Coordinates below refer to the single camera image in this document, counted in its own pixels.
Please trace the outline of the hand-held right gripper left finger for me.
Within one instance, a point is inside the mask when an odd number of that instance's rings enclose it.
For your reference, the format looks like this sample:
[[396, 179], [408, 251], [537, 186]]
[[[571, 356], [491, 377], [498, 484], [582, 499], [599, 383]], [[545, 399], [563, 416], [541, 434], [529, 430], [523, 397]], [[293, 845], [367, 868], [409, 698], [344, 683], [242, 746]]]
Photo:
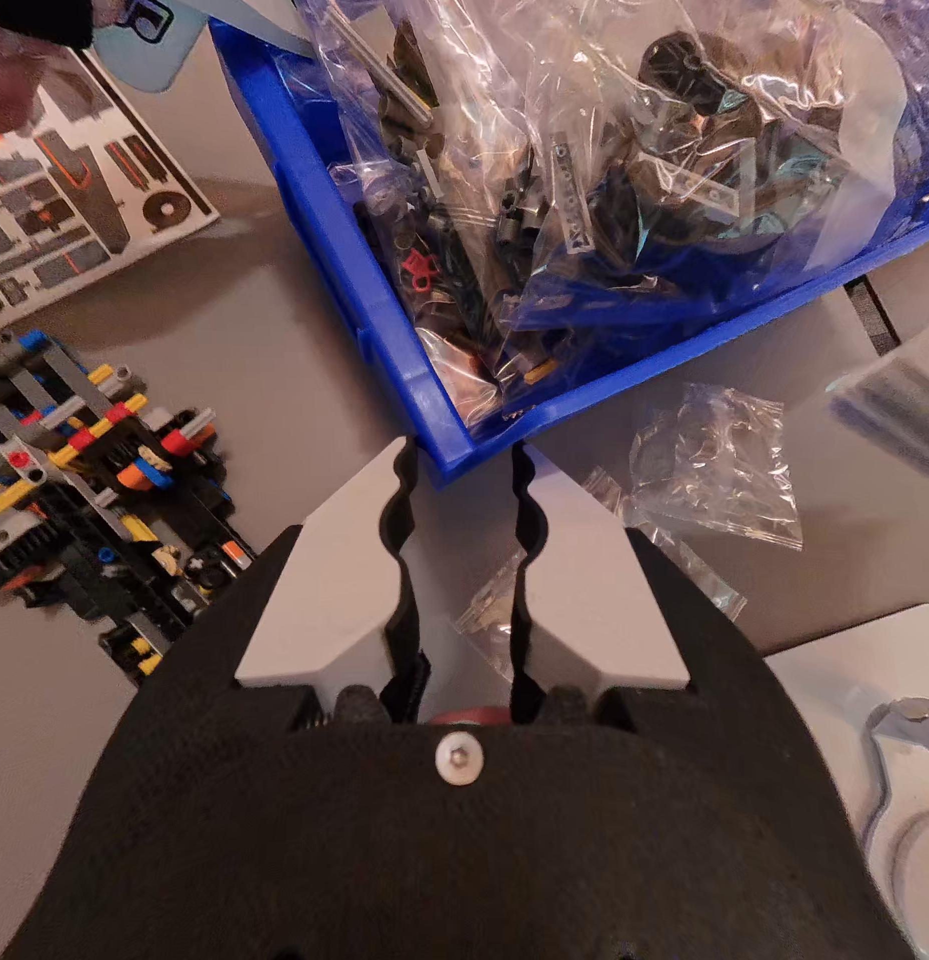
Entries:
[[305, 518], [238, 684], [310, 688], [324, 715], [347, 688], [364, 687], [393, 722], [418, 722], [429, 661], [401, 556], [418, 476], [415, 441], [397, 438]]

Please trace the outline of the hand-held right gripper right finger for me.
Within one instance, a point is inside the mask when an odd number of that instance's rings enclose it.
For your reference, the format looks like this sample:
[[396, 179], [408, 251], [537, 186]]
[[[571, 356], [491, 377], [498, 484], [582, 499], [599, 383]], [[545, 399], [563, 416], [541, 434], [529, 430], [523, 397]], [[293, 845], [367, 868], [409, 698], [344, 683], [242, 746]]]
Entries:
[[684, 690], [686, 663], [624, 523], [530, 443], [511, 450], [525, 556], [510, 623], [510, 718], [534, 721], [555, 688], [592, 709], [610, 690]]

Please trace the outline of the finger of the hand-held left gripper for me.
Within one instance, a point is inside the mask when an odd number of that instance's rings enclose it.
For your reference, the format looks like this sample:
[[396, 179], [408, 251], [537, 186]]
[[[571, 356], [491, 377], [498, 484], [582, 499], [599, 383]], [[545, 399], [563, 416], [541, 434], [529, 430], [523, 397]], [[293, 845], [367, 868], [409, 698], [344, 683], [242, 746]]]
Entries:
[[295, 1], [184, 1], [183, 5], [284, 51], [314, 57], [311, 31]]

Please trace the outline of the blue bin with white label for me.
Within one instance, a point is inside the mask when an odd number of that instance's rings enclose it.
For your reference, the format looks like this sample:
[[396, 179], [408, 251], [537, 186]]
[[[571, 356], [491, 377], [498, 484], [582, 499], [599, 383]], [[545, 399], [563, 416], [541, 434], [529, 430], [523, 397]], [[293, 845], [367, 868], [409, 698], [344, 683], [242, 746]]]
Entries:
[[426, 470], [436, 488], [455, 482], [520, 441], [758, 330], [929, 242], [928, 220], [830, 273], [685, 342], [546, 399], [509, 426], [475, 437], [427, 360], [392, 283], [359, 228], [352, 204], [327, 172], [330, 162], [346, 157], [337, 107], [318, 97], [303, 111], [297, 110], [275, 63], [275, 47], [215, 19], [209, 30], [231, 99], [269, 166], [289, 220], [362, 360], [389, 392], [406, 432], [416, 436], [430, 457]]

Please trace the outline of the multicoloured lego technic assembly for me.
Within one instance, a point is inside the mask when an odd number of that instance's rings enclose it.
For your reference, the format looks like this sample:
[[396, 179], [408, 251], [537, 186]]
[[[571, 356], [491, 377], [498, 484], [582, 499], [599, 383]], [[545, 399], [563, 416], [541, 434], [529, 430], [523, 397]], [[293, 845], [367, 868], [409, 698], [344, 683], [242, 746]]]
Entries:
[[256, 558], [215, 411], [144, 390], [42, 331], [0, 333], [0, 597], [105, 625], [98, 645], [136, 687]]

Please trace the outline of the person's left hand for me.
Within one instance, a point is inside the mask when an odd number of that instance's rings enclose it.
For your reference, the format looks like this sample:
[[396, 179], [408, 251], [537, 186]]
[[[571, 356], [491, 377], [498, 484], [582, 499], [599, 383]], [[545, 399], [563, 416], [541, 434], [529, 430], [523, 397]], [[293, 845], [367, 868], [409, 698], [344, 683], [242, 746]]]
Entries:
[[63, 48], [0, 27], [0, 135], [25, 126], [50, 60]]

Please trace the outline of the crumpled small clear bag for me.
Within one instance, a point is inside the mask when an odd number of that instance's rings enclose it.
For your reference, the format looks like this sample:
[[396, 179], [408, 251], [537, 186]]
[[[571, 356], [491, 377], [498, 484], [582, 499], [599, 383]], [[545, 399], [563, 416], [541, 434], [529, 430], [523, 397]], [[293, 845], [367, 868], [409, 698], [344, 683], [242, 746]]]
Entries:
[[784, 405], [711, 383], [684, 385], [655, 411], [628, 457], [630, 494], [646, 515], [682, 528], [804, 548]]

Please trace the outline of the printed sticker sheet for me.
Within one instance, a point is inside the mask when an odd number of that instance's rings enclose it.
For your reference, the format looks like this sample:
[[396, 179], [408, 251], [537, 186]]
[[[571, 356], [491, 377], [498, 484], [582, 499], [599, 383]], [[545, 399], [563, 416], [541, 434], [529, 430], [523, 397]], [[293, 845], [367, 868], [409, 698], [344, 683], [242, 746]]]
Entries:
[[0, 134], [0, 330], [211, 226], [194, 181], [87, 54]]

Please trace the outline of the silver monitor stand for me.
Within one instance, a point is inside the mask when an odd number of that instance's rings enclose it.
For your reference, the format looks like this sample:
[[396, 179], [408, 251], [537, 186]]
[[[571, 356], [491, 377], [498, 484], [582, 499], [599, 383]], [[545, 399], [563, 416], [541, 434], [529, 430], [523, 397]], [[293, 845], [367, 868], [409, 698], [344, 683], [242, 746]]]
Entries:
[[817, 741], [892, 918], [929, 958], [929, 604], [767, 663]]

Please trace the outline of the clear bag at right edge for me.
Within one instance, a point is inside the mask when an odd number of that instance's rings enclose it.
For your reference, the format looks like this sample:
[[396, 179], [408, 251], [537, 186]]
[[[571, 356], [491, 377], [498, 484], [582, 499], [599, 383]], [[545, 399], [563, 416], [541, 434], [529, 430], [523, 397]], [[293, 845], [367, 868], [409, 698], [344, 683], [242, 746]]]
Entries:
[[842, 424], [929, 477], [929, 326], [827, 393]]

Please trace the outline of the pile of clear parts bags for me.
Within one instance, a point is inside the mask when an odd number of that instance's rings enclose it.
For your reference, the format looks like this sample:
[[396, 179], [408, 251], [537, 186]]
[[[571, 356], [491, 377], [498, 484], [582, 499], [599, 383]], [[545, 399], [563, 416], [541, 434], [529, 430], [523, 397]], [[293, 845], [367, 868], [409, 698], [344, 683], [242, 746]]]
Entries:
[[929, 2], [297, 2], [472, 432], [929, 221]]

